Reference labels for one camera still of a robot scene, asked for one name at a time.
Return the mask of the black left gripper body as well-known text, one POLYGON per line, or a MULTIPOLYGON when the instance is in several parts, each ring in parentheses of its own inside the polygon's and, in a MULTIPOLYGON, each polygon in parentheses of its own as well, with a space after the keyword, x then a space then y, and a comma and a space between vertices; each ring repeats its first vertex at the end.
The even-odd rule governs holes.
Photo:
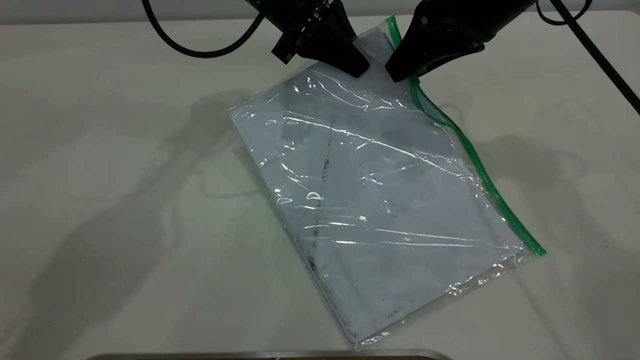
POLYGON ((339 7, 332 0, 249 0, 274 27, 282 32, 272 54, 284 64, 295 55, 322 60, 338 44, 345 44, 339 7))

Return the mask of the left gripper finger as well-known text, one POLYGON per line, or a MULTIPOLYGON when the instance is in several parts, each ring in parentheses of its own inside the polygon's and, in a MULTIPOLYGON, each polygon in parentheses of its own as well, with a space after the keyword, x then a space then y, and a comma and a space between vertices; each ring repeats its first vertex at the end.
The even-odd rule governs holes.
POLYGON ((347 18, 329 13, 295 52, 304 59, 322 62, 359 78, 370 68, 370 63, 354 44, 355 37, 347 18))

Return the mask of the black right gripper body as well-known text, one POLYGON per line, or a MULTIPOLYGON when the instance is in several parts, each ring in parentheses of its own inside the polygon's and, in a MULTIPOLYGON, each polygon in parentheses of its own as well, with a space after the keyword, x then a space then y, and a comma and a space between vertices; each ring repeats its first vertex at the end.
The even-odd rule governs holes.
POLYGON ((423 48, 454 43, 487 43, 535 3, 534 0, 422 0, 417 13, 425 18, 423 48))

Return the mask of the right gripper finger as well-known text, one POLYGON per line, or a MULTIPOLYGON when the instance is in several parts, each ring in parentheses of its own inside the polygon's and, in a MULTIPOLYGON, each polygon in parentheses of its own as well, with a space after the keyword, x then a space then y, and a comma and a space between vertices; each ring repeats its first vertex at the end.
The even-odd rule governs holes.
POLYGON ((484 51, 485 48, 484 43, 476 41, 468 43, 448 42, 434 45, 423 52, 420 60, 421 64, 419 68, 414 71, 414 75, 421 77, 435 69, 441 68, 453 60, 480 53, 484 51))
POLYGON ((445 31, 439 29, 439 19, 428 14, 415 13, 404 38, 397 45, 385 64, 393 82, 402 82, 421 66, 425 50, 442 43, 451 43, 445 31))

